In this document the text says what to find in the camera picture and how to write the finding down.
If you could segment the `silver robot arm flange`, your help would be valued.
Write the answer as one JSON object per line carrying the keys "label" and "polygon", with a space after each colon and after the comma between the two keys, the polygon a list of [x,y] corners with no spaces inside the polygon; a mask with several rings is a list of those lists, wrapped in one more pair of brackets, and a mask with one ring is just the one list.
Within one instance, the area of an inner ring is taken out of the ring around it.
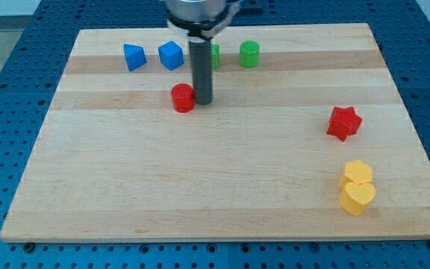
{"label": "silver robot arm flange", "polygon": [[233,0],[166,0],[167,25],[190,42],[205,42],[231,24],[241,3]]}

